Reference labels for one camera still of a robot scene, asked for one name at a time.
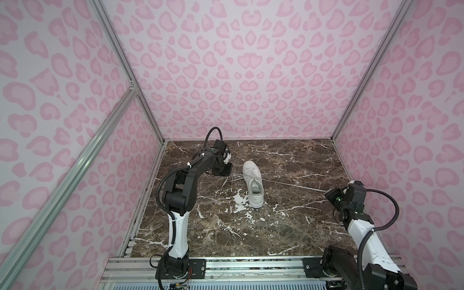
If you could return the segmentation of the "white sneaker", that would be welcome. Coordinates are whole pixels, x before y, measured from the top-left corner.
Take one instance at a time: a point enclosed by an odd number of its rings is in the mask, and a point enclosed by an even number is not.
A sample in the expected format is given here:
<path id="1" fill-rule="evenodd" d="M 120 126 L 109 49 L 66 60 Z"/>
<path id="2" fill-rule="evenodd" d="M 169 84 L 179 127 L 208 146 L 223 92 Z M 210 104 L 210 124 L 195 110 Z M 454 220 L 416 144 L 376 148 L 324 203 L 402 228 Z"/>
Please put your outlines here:
<path id="1" fill-rule="evenodd" d="M 257 164 L 246 161 L 242 167 L 242 174 L 248 189 L 248 201 L 252 208 L 261 208 L 264 204 L 264 188 L 262 174 Z"/>

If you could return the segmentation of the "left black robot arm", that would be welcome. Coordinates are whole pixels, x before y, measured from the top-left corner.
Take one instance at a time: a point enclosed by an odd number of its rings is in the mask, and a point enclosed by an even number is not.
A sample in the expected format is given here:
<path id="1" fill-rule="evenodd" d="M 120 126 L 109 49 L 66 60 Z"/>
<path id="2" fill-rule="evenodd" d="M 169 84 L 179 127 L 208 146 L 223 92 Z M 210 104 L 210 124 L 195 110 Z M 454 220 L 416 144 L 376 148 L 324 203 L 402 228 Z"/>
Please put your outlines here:
<path id="1" fill-rule="evenodd" d="M 231 157 L 226 142 L 216 140 L 213 146 L 204 146 L 191 161 L 172 169 L 161 180 L 156 195 L 159 208 L 169 218 L 168 257 L 188 257 L 188 221 L 197 200 L 198 180 L 206 172 L 215 176 L 229 176 L 232 171 Z"/>

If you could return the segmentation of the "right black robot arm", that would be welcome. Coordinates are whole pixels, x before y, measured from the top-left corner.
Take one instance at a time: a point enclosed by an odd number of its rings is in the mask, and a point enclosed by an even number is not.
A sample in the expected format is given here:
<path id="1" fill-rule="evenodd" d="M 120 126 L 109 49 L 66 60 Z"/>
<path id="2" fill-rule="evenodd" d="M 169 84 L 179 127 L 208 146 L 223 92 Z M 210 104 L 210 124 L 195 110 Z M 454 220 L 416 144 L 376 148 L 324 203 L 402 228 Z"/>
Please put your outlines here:
<path id="1" fill-rule="evenodd" d="M 378 193 L 393 203 L 394 215 L 385 225 L 375 226 L 364 212 L 368 193 Z M 357 254 L 328 246 L 321 258 L 322 272 L 328 277 L 340 275 L 346 290 L 416 290 L 414 278 L 402 272 L 378 237 L 378 232 L 390 228 L 399 218 L 396 200 L 383 191 L 365 188 L 361 181 L 329 190 L 325 197 L 339 213 L 340 223 L 357 246 Z"/>

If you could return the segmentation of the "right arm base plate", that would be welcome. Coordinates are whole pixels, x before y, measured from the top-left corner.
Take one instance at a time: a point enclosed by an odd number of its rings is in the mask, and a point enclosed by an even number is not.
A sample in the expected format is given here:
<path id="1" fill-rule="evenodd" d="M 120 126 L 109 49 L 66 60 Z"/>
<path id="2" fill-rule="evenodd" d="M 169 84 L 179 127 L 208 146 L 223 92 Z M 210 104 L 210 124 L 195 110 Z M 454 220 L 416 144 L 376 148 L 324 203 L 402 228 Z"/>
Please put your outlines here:
<path id="1" fill-rule="evenodd" d="M 335 278 L 338 277 L 338 274 L 331 272 L 330 270 L 326 272 L 322 265 L 322 257 L 306 257 L 302 259 L 303 270 L 306 278 Z"/>

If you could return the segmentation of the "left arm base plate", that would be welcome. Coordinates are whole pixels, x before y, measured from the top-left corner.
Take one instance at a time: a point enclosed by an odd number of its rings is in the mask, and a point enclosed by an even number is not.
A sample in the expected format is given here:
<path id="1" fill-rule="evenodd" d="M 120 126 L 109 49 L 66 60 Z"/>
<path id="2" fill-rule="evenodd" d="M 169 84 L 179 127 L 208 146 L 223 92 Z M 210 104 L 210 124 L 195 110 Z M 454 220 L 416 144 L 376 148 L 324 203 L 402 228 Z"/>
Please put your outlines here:
<path id="1" fill-rule="evenodd" d="M 176 259 L 163 257 L 157 266 L 156 278 L 165 280 L 203 279 L 206 271 L 205 259 Z"/>

